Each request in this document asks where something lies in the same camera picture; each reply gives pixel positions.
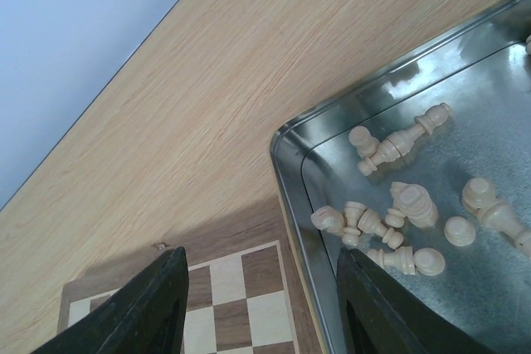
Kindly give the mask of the light bishop chess piece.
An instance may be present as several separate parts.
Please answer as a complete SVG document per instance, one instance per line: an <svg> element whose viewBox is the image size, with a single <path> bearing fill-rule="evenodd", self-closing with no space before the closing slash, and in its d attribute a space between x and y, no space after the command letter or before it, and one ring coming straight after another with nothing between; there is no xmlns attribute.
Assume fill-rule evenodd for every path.
<svg viewBox="0 0 531 354"><path fill-rule="evenodd" d="M379 165L405 157L423 134L432 135L450 116L451 107L447 103L430 107L423 115L414 118L415 123L411 127L393 132L378 143L374 153L358 163L358 170L369 176L377 171Z"/></svg>

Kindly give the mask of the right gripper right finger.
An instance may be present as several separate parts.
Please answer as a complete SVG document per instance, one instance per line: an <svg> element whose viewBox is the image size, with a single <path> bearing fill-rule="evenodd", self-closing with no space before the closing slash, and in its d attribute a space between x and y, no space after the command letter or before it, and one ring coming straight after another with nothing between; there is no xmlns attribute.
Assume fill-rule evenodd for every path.
<svg viewBox="0 0 531 354"><path fill-rule="evenodd" d="M491 353L360 250L342 248L336 285L348 353Z"/></svg>

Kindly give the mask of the light pawn chess piece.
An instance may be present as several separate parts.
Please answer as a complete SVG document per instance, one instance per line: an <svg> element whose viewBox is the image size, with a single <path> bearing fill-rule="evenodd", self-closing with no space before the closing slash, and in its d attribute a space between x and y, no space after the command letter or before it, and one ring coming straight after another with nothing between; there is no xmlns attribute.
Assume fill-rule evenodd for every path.
<svg viewBox="0 0 531 354"><path fill-rule="evenodd" d="M378 148L379 141L363 126L356 126L348 135L349 142L356 148L360 158L371 157Z"/></svg>

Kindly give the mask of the light pawn lying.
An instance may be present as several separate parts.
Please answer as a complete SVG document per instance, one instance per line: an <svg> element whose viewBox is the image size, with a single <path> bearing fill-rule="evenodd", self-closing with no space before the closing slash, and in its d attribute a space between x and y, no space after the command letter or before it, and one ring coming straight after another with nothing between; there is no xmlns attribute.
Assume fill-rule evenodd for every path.
<svg viewBox="0 0 531 354"><path fill-rule="evenodd" d="M444 256L432 248L414 251L411 246L402 246L393 252L370 249L367 256L380 267L392 267L402 274L437 276L446 268Z"/></svg>

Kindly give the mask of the light king chess piece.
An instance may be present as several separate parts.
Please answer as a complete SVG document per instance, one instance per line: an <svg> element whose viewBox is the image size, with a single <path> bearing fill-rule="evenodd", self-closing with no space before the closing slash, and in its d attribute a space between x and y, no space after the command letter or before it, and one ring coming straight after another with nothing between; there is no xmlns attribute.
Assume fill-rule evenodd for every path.
<svg viewBox="0 0 531 354"><path fill-rule="evenodd" d="M490 180L472 177L463 188L461 202L481 225L507 235L514 247L530 258L530 228L519 219L508 201L496 196Z"/></svg>

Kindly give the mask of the light rook chess piece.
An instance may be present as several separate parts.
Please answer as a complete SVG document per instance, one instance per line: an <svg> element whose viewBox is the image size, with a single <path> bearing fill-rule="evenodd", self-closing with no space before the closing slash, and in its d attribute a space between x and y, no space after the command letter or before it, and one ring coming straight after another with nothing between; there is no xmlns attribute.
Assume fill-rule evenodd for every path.
<svg viewBox="0 0 531 354"><path fill-rule="evenodd" d="M433 227L439 213L427 189L418 184L393 182L390 188L393 208L399 210L418 228Z"/></svg>

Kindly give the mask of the wooden chess board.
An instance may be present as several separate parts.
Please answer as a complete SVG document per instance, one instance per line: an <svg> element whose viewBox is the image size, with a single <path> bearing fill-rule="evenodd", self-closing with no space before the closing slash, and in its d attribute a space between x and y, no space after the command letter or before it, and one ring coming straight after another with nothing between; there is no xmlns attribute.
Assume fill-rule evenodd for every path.
<svg viewBox="0 0 531 354"><path fill-rule="evenodd" d="M321 353L324 342L275 197L90 266L61 293L58 332L96 310L166 250L185 248L183 353Z"/></svg>

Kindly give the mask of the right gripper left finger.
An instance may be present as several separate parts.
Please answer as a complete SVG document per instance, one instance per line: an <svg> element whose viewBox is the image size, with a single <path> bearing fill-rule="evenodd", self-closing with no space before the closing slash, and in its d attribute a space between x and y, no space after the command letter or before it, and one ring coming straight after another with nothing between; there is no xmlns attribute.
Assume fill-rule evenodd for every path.
<svg viewBox="0 0 531 354"><path fill-rule="evenodd" d="M188 301L183 247L162 253L95 311L35 353L179 353Z"/></svg>

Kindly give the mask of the gold tin tray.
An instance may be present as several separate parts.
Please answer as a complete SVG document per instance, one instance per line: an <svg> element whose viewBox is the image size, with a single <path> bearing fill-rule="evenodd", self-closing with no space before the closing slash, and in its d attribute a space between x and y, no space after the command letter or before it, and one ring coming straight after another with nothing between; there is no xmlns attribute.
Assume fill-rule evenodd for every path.
<svg viewBox="0 0 531 354"><path fill-rule="evenodd" d="M529 34L530 0L501 0L275 132L270 156L326 352L346 352L335 286L342 242L317 231L311 214L357 201L384 215L393 182L429 192L439 221L427 229L406 225L402 234L415 249L439 250L446 269L436 277L391 276L491 350L529 352L529 259L507 235L482 225L465 247L443 233L449 218L466 216L461 193L472 177L489 179L519 220L530 222ZM451 107L446 123L404 158L361 174L348 140L354 127L385 139L440 103Z"/></svg>

